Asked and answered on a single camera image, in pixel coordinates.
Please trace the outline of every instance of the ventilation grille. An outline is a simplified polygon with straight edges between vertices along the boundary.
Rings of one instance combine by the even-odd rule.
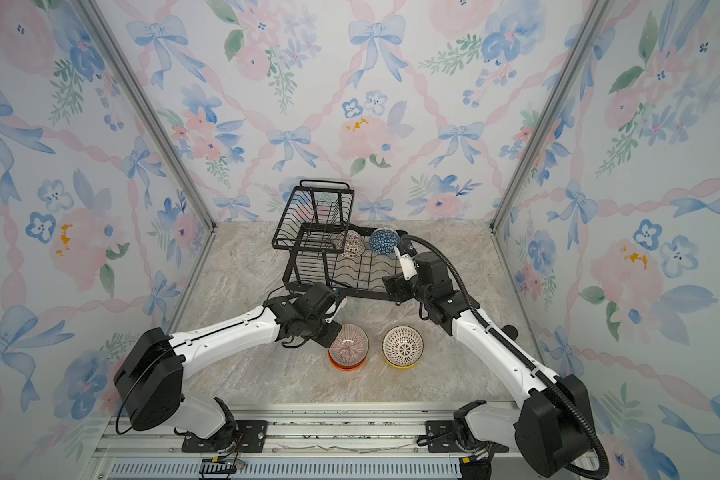
[[[245,468],[233,475],[238,478],[276,480],[280,478],[376,478],[419,479],[461,478],[458,460],[452,458],[246,458]],[[108,478],[117,480],[195,480],[200,474],[208,480],[227,478],[216,474],[226,468],[219,464],[201,464],[199,458],[118,458]]]
[[[234,478],[461,478],[458,460],[450,458],[246,458]],[[203,475],[223,466],[203,465]]]
[[[108,478],[117,480],[162,480],[198,477],[200,458],[118,458]]]

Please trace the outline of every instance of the wire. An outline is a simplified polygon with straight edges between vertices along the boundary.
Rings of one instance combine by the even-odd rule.
[[[501,332],[490,326],[489,323],[485,321],[480,312],[478,312],[478,309],[475,308],[474,304],[472,303],[472,299],[467,293],[467,287],[464,284],[464,281],[461,279],[461,276],[456,271],[456,267],[440,250],[438,250],[436,246],[415,235],[403,235],[400,237],[401,241],[405,239],[412,240],[417,244],[421,244],[429,248],[433,254],[440,257],[440,259],[451,271],[451,275],[454,276],[454,280],[456,280],[456,283],[458,284],[461,293],[464,295],[464,300],[467,302],[467,305],[469,306],[469,311],[472,312],[474,318],[478,322],[480,322],[483,327],[488,329],[489,334],[491,334],[496,340],[498,340],[502,345],[504,345],[507,350],[512,352],[512,354],[517,357],[518,360],[520,360],[523,365],[528,368],[528,370],[531,370],[531,372],[535,374],[539,380],[542,381],[542,383],[547,387],[547,389],[550,390],[550,393],[554,396],[554,398],[557,399],[557,401],[562,404],[563,407],[572,415],[572,417],[576,421],[576,424],[581,428],[582,432],[584,432],[586,437],[589,439],[590,444],[592,445],[592,449],[595,450],[595,454],[597,455],[598,463],[600,464],[597,470],[586,470],[585,468],[578,467],[572,463],[566,465],[566,469],[576,475],[585,478],[592,478],[593,480],[602,480],[603,478],[607,477],[608,471],[610,470],[610,465],[608,463],[608,455],[605,452],[605,448],[603,447],[603,444],[600,443],[600,439],[597,437],[597,434],[592,425],[586,420],[584,415],[581,414],[579,409],[576,408],[576,405],[571,400],[569,400],[568,397],[563,393],[563,391],[560,390],[560,388],[554,382],[552,382],[552,380],[548,379],[541,370],[535,372],[534,370],[537,370],[538,367],[531,360],[529,360],[521,351],[519,351],[519,349],[511,341],[509,341],[507,337],[505,337]]]
[[[346,448],[346,447],[337,447],[337,446],[330,446],[330,447],[324,447],[322,445],[310,445],[308,447],[288,447],[284,445],[280,445],[276,443],[278,447],[284,449],[284,450],[309,450],[310,448],[319,448],[323,450],[324,452],[331,452],[333,450],[345,450],[346,452],[354,452],[354,453],[376,453],[376,452],[385,452],[387,450],[399,450],[400,448],[415,446],[416,442],[406,443],[405,445],[397,446],[397,447],[380,447],[380,448],[367,448],[367,449],[360,449],[360,448]]]
[[[123,399],[122,403],[120,404],[120,408],[117,410],[117,417],[115,417],[115,433],[116,433],[117,435],[125,435],[126,433],[128,433],[128,432],[130,432],[131,430],[134,429],[134,426],[132,425],[132,426],[128,427],[128,429],[125,430],[124,432],[121,432],[121,431],[120,431],[120,415],[123,414],[123,408],[125,407],[126,402],[128,402],[128,397],[130,397],[130,394],[131,394],[132,391],[136,388],[136,385],[139,384],[139,380],[141,380],[142,377],[144,377],[144,375],[154,366],[154,364],[157,363],[158,360],[162,359],[166,353],[168,353],[168,352],[173,352],[173,349],[175,349],[175,348],[178,347],[178,346],[182,346],[182,345],[184,345],[185,343],[186,343],[186,342],[182,342],[182,343],[180,343],[179,345],[176,345],[176,346],[173,346],[173,347],[170,346],[170,345],[168,345],[168,349],[165,350],[163,353],[159,354],[159,355],[157,356],[157,358],[155,358],[155,359],[152,361],[152,363],[150,363],[150,364],[142,371],[141,375],[139,375],[139,378],[136,379],[136,381],[134,382],[134,384],[133,384],[132,386],[130,386],[130,389],[128,390],[128,393],[125,395],[125,398]]]

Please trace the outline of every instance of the dish rack handle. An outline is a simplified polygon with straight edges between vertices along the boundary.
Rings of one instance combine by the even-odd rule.
[[[309,188],[309,187],[306,187],[306,186],[304,185],[304,182],[309,182],[309,183],[313,183],[313,184],[344,185],[345,187],[347,187],[347,190],[349,190],[349,184],[346,183],[346,182],[337,182],[337,181],[334,181],[334,180],[310,180],[309,178],[306,178],[306,179],[304,179],[304,180],[299,181],[299,182],[298,182],[298,186],[299,186],[299,187]]]

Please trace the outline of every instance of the pink flower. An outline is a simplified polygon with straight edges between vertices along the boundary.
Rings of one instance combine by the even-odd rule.
[[[71,210],[57,223],[48,253],[56,270],[72,277],[78,292],[93,288],[107,249],[119,251],[117,224],[109,214],[94,216],[87,208]]]
[[[682,61],[687,59],[692,51],[693,48],[687,45],[681,53],[676,53],[672,46],[665,54],[657,52],[652,55],[648,60],[648,68],[637,80],[636,90],[645,95],[648,103],[660,103],[665,94],[680,85],[681,73],[686,70]]]
[[[338,139],[342,143],[338,156],[345,160],[380,155],[384,151],[382,145],[391,143],[387,124],[376,117],[356,117],[344,122],[338,132]]]
[[[652,305],[664,290],[663,276],[654,259],[622,239],[593,260],[590,272],[603,287],[606,300],[619,307],[610,320],[619,323],[620,338],[650,343],[649,333],[661,327],[661,320],[651,312]]]
[[[173,125],[173,134],[170,136],[173,140],[184,140],[187,139],[186,128],[180,127],[179,125]]]
[[[266,78],[269,58],[264,49],[255,44],[246,45],[237,53],[237,66],[245,78],[258,82]]]
[[[440,194],[427,202],[427,213],[437,218],[453,218],[461,213],[461,200],[453,194]]]
[[[491,0],[476,2],[432,2],[429,8],[429,21],[436,32],[442,33],[448,40],[456,40],[481,27],[493,8]]]
[[[605,110],[605,123],[609,128],[618,129],[627,124],[640,107],[640,96],[631,88],[619,91]]]
[[[246,42],[267,47],[280,43],[277,33],[281,24],[278,14],[269,7],[269,0],[259,0],[259,5],[247,3],[246,7],[248,10],[237,15],[240,25],[246,29]]]
[[[192,156],[194,158],[207,158],[211,162],[217,162],[221,158],[224,144],[218,138],[211,135],[193,135],[192,141],[194,142],[192,147]]]
[[[523,275],[525,275],[525,283],[528,291],[536,300],[541,295],[541,275],[533,268],[530,262],[526,262],[523,266]]]
[[[216,131],[216,125],[206,120],[206,112],[203,110],[198,110],[197,114],[187,110],[184,112],[184,116],[186,117],[187,130],[201,135],[211,135]]]
[[[43,11],[25,0],[0,0],[0,51],[22,72],[50,77],[56,44]]]
[[[632,449],[615,435],[600,436],[610,464],[608,478],[612,480],[645,480],[643,467]]]
[[[514,137],[512,137],[512,140],[522,140],[523,142],[527,142],[533,132],[534,130],[532,127],[522,127],[520,129],[520,132]]]
[[[176,217],[176,222],[173,223],[173,238],[176,239],[176,245],[189,247],[192,240],[195,239],[195,234],[197,234],[195,216],[187,213],[179,214]]]

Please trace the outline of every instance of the metal mounting plate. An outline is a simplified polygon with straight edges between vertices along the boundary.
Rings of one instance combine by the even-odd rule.
[[[266,440],[267,420],[238,420],[242,439],[237,451],[240,453],[261,453]],[[212,453],[215,452],[208,442],[194,436],[185,436],[181,446],[184,453]]]

